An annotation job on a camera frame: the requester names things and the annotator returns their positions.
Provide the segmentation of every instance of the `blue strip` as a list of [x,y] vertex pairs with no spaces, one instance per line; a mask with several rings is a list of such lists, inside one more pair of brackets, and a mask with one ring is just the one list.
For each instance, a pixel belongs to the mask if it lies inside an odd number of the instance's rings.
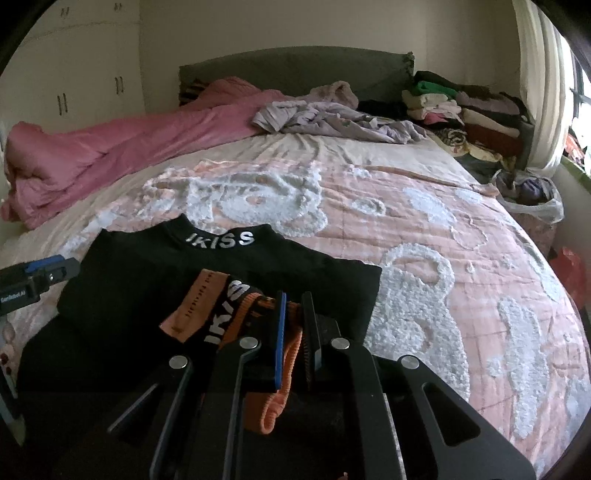
[[33,273],[40,268],[44,268],[48,265],[63,262],[65,259],[61,255],[53,255],[53,257],[42,258],[41,260],[35,260],[27,264],[25,273]]
[[277,343],[275,344],[275,390],[281,388],[283,378],[283,339],[285,336],[285,309],[287,307],[287,295],[282,293],[280,299],[279,322],[277,325]]

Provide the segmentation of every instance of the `window sill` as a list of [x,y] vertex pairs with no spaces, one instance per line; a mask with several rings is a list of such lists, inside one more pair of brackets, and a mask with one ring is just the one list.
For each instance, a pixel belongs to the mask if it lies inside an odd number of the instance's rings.
[[569,173],[583,186],[587,192],[591,193],[591,177],[589,177],[585,171],[579,167],[575,162],[569,160],[563,156],[561,162],[562,165],[569,171]]

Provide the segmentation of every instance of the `orange label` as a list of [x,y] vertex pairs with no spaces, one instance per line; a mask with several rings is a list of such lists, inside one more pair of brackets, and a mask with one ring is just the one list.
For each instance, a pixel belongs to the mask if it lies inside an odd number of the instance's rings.
[[207,322],[227,280],[225,273],[201,270],[181,306],[160,324],[162,331],[186,342]]

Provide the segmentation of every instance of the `plastic bag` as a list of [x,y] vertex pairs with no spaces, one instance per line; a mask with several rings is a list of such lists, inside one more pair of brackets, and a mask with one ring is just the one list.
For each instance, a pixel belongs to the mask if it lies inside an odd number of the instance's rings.
[[587,300],[587,275],[583,260],[572,250],[562,247],[558,256],[550,260],[550,266],[577,308],[583,308]]
[[496,199],[505,208],[505,210],[507,210],[507,212],[526,213],[536,217],[548,225],[558,223],[564,219],[562,198],[560,197],[558,188],[556,188],[556,185],[552,180],[543,177],[536,177],[535,175],[524,171],[517,171],[516,173],[512,174],[505,170],[499,170],[493,176],[491,183],[498,188],[498,182],[504,182],[511,175],[515,175],[516,184],[523,183],[527,179],[543,179],[545,185],[548,188],[547,194],[550,200],[548,202],[541,203],[540,205],[528,206],[520,205],[519,203],[508,202],[501,195],[499,195]]

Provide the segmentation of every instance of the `mattress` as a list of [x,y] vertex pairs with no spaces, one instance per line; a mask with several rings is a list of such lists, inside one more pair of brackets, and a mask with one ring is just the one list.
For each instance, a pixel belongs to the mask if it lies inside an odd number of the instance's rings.
[[[378,264],[365,345],[420,357],[541,475],[591,406],[589,348],[564,288],[496,193],[430,139],[252,137],[120,179],[9,240],[0,266],[82,258],[100,228],[134,231],[180,212],[213,233],[270,223],[307,247]],[[251,198],[258,207],[245,217]],[[15,372],[61,288],[10,317]]]

